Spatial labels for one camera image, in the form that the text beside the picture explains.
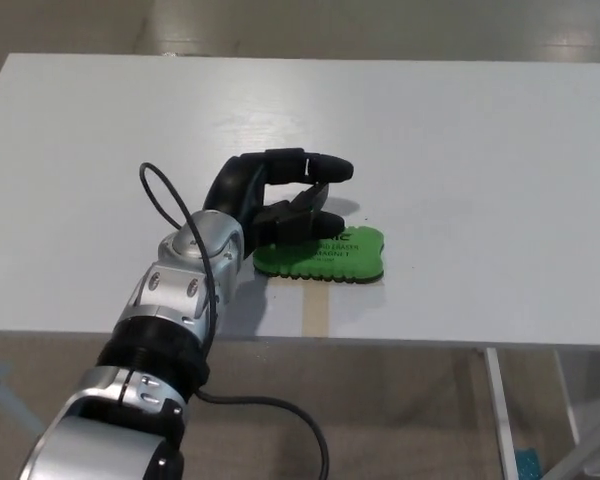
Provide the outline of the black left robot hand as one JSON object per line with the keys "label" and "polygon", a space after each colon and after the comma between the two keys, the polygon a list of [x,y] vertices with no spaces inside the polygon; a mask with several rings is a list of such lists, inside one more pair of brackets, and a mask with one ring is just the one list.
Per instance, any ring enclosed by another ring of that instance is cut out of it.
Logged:
{"label": "black left robot hand", "polygon": [[[231,157],[221,168],[203,208],[233,217],[241,226],[244,255],[267,245],[296,245],[335,237],[344,219],[323,210],[329,185],[350,180],[354,166],[342,158],[302,148],[269,149]],[[266,186],[306,184],[293,200],[267,205]]]}

